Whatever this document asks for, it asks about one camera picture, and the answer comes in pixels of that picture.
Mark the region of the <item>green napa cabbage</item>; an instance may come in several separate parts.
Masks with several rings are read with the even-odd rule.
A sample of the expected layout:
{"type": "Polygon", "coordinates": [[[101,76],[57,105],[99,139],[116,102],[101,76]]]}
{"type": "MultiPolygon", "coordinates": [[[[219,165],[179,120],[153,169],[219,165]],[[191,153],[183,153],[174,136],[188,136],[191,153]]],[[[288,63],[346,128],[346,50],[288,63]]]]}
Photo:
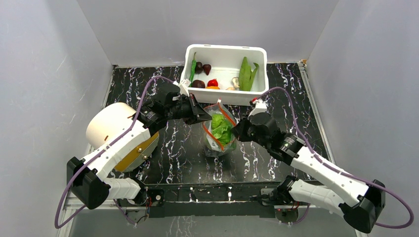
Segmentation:
{"type": "Polygon", "coordinates": [[[224,151],[226,147],[234,141],[234,137],[231,132],[231,128],[233,128],[233,126],[234,123],[230,117],[219,113],[212,114],[210,134],[222,151],[224,151]]]}

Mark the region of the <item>clear zip top bag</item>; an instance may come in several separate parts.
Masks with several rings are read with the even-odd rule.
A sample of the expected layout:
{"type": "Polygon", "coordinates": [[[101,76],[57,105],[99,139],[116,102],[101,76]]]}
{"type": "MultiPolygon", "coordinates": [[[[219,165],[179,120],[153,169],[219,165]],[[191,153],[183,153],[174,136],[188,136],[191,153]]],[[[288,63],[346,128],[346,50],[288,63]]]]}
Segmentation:
{"type": "Polygon", "coordinates": [[[204,110],[211,115],[211,120],[203,122],[205,132],[204,153],[207,157],[220,157],[236,149],[236,138],[231,129],[236,126],[233,115],[218,99],[204,110]]]}

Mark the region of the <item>long green chili pepper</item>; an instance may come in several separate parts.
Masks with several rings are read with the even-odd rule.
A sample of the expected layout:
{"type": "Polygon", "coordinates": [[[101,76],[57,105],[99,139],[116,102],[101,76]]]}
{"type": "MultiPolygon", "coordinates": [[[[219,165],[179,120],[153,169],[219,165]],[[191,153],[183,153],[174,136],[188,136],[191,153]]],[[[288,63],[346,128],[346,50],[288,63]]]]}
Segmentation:
{"type": "Polygon", "coordinates": [[[190,80],[190,85],[189,86],[190,87],[192,86],[192,82],[194,80],[196,64],[197,64],[197,61],[196,61],[196,52],[195,52],[194,55],[193,55],[193,58],[192,58],[192,62],[191,62],[191,70],[190,70],[190,78],[189,78],[189,80],[190,80]]]}

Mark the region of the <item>white plastic bin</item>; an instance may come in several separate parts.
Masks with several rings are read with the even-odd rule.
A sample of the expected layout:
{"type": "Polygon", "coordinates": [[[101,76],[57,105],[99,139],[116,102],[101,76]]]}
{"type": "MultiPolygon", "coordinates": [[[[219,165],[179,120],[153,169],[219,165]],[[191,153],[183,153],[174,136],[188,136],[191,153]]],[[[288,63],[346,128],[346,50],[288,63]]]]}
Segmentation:
{"type": "Polygon", "coordinates": [[[194,80],[201,80],[205,83],[216,79],[219,89],[188,88],[189,92],[196,96],[200,103],[215,104],[218,99],[224,104],[248,106],[249,101],[260,96],[269,89],[269,80],[266,72],[267,53],[260,47],[227,46],[192,44],[187,47],[185,53],[185,66],[180,80],[190,82],[192,60],[211,65],[209,74],[204,72],[195,74],[194,80]],[[252,88],[250,91],[230,90],[233,87],[232,79],[239,76],[243,58],[247,57],[252,69],[255,63],[259,65],[256,71],[252,88]]]}

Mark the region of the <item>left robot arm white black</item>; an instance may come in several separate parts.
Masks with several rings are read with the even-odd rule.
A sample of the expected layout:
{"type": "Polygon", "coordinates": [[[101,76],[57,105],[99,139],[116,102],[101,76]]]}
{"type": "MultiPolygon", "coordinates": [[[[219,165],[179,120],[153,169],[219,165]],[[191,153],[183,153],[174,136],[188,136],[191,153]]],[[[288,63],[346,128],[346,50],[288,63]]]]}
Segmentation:
{"type": "Polygon", "coordinates": [[[132,178],[110,178],[112,170],[129,172],[151,155],[159,131],[169,120],[182,119],[192,125],[211,120],[194,94],[177,83],[164,84],[135,111],[125,103],[114,103],[98,113],[88,125],[86,137],[94,151],[67,163],[70,191],[87,207],[95,209],[106,200],[128,199],[143,205],[146,186],[132,178]]]}

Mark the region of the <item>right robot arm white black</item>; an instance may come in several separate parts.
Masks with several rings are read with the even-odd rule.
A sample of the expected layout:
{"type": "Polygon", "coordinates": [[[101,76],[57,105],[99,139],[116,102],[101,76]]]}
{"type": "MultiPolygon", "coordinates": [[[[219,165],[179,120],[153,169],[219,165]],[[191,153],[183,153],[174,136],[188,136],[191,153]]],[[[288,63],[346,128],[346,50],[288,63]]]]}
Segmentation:
{"type": "Polygon", "coordinates": [[[231,129],[241,142],[256,142],[269,155],[312,176],[321,185],[309,184],[288,175],[274,189],[261,189],[258,201],[263,205],[304,202],[341,216],[354,229],[370,233],[385,206],[385,194],[371,185],[344,176],[344,171],[324,158],[315,159],[308,145],[297,136],[283,132],[268,113],[243,118],[231,129]]]}

